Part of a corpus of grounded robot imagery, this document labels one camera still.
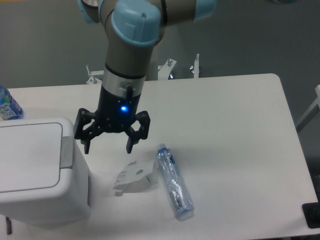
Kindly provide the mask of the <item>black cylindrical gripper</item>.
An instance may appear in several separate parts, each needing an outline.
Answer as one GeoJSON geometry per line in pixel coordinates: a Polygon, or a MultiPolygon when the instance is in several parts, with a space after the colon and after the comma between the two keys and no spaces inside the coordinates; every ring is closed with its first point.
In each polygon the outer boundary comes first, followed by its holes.
{"type": "Polygon", "coordinates": [[[136,114],[140,95],[134,96],[134,89],[126,87],[124,96],[110,93],[104,87],[100,90],[97,110],[90,112],[85,108],[78,110],[74,124],[74,138],[84,145],[84,153],[88,154],[91,140],[103,133],[125,132],[128,136],[126,151],[130,154],[133,146],[140,140],[148,138],[151,119],[144,110],[136,114]],[[132,125],[139,122],[138,130],[132,125]]]}

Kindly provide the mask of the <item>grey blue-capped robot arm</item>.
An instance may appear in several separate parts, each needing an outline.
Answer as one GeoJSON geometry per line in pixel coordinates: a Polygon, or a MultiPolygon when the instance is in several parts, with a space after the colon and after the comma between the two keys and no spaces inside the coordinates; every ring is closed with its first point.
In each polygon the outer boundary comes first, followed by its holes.
{"type": "Polygon", "coordinates": [[[89,153],[102,133],[126,133],[126,151],[145,140],[151,119],[138,104],[154,47],[168,26],[213,14],[215,0],[80,0],[84,19],[100,23],[108,39],[97,109],[78,110],[74,137],[89,153]]]}

